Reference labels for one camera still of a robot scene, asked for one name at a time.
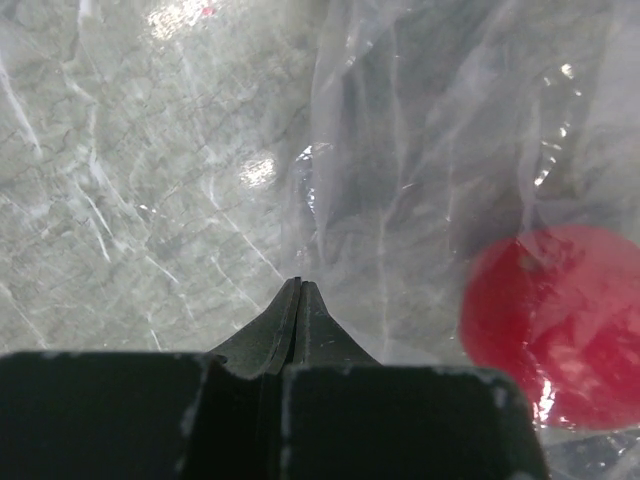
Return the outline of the red fake apple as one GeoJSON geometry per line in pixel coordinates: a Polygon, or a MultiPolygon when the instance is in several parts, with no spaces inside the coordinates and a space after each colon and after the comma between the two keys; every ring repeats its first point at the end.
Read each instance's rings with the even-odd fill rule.
{"type": "Polygon", "coordinates": [[[493,243],[470,266],[459,337],[473,363],[513,378],[542,425],[638,424],[638,245],[577,224],[493,243]]]}

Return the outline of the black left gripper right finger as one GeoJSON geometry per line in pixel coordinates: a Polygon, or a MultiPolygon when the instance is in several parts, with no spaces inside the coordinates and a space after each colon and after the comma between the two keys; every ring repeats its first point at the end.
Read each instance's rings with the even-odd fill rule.
{"type": "Polygon", "coordinates": [[[378,365],[329,314],[316,283],[302,282],[295,320],[293,364],[378,365]]]}

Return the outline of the clear zip top bag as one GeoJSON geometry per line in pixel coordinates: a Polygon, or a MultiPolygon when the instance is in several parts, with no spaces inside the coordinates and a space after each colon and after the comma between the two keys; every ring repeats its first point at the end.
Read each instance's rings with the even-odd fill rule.
{"type": "MultiPolygon", "coordinates": [[[[287,207],[287,268],[376,359],[476,365],[488,246],[577,224],[639,247],[638,3],[331,2],[287,207]]],[[[639,475],[639,422],[533,425],[555,479],[639,475]]]]}

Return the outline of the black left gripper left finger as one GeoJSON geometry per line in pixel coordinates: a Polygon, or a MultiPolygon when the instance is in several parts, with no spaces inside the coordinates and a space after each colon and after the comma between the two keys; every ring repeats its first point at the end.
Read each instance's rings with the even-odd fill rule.
{"type": "Polygon", "coordinates": [[[262,313],[210,353],[236,376],[278,373],[290,350],[299,300],[300,278],[286,280],[262,313]]]}

